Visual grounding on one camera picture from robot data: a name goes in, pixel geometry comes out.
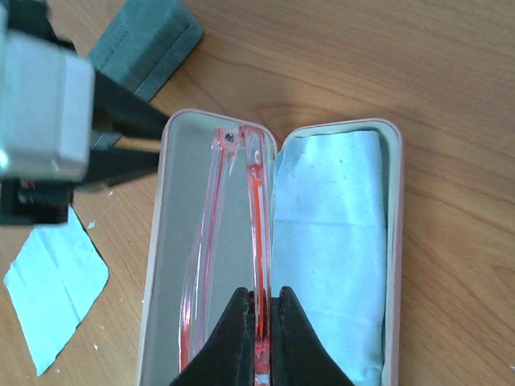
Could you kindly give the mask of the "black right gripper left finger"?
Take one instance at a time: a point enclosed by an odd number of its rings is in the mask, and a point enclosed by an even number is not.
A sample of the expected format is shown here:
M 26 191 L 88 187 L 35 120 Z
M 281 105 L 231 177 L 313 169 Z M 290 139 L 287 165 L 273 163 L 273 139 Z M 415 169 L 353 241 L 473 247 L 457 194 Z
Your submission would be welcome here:
M 253 292 L 240 287 L 206 344 L 171 385 L 252 385 L 254 325 Z

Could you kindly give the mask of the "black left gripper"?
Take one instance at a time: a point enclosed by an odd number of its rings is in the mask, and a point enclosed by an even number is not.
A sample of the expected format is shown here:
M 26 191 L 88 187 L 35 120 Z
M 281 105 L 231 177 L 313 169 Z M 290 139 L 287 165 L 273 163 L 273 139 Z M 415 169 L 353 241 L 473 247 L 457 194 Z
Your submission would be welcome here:
M 54 225 L 68 221 L 71 183 L 3 179 L 1 225 Z

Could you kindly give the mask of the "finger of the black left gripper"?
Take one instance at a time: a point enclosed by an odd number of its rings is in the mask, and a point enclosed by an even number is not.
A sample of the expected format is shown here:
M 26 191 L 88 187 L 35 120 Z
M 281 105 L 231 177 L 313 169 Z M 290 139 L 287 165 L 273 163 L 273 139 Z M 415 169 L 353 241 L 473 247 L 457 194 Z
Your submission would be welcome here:
M 95 71 L 92 130 L 159 141 L 169 117 Z

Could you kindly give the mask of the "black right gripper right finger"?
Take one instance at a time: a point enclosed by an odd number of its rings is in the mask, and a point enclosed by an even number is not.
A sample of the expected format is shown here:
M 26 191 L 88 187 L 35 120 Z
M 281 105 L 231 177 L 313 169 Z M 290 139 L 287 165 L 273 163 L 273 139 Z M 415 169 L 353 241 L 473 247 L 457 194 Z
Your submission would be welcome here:
M 284 286 L 272 299 L 273 385 L 351 385 L 324 349 L 294 290 Z

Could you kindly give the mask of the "pink translucent sunglasses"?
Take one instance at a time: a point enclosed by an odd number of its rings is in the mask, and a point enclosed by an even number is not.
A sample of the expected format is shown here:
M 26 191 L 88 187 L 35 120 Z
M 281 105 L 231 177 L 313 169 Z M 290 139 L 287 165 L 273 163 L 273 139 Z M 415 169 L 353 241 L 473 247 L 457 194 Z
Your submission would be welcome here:
M 254 382 L 271 384 L 270 147 L 263 129 L 214 131 L 204 209 L 179 311 L 179 373 L 206 344 L 234 291 L 253 292 Z

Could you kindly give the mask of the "blue grey glasses case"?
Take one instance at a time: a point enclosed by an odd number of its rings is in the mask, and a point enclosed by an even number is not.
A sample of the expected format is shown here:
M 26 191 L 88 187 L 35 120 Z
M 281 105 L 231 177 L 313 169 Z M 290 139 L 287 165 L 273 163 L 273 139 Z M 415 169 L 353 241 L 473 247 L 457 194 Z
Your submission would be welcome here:
M 89 53 L 96 70 L 148 102 L 202 38 L 193 13 L 176 0 L 129 0 Z

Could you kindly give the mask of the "pink glasses case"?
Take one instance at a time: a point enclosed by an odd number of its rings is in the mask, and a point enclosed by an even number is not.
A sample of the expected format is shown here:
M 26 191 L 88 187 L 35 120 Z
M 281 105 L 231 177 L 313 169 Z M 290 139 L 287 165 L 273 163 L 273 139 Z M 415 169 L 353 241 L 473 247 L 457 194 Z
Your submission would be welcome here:
M 139 385 L 395 385 L 402 136 L 369 118 L 163 131 Z

